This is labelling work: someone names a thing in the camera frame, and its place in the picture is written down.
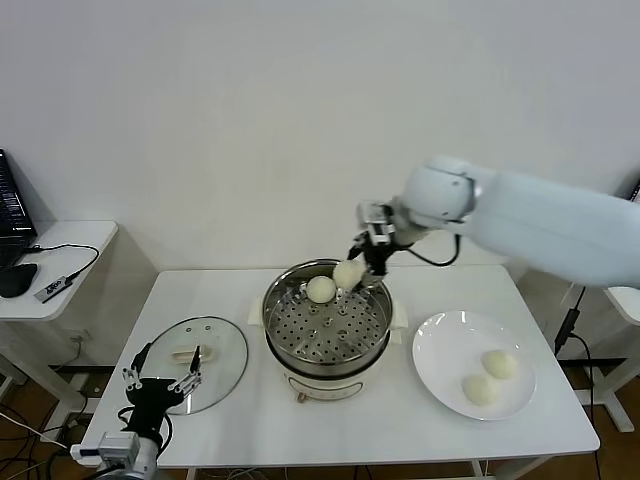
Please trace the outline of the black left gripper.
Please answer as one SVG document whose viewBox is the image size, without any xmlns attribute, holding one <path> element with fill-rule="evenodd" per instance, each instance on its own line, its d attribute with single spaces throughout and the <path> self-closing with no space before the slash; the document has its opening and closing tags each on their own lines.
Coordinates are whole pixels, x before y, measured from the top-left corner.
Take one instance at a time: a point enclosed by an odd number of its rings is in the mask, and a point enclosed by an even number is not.
<svg viewBox="0 0 640 480">
<path fill-rule="evenodd" d="M 188 396 L 202 382 L 201 352 L 197 346 L 188 373 L 175 382 L 174 379 L 143 378 L 144 367 L 151 342 L 134 356 L 129 367 L 122 370 L 126 397 L 133 410 L 126 429 L 133 432 L 159 432 L 166 412 L 182 402 L 182 394 Z"/>
</svg>

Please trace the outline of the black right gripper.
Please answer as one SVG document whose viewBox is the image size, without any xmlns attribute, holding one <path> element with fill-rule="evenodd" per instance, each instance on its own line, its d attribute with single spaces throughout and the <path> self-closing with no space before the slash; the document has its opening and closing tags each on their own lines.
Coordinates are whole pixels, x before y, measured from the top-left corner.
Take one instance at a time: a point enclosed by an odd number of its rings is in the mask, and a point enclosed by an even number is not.
<svg viewBox="0 0 640 480">
<path fill-rule="evenodd" d="M 387 260 L 400 250 L 401 245 L 394 239 L 389 243 L 375 243 L 370 233 L 363 231 L 354 238 L 348 259 L 354 260 L 363 254 L 367 264 L 365 276 L 369 279 L 383 279 L 388 273 Z"/>
</svg>

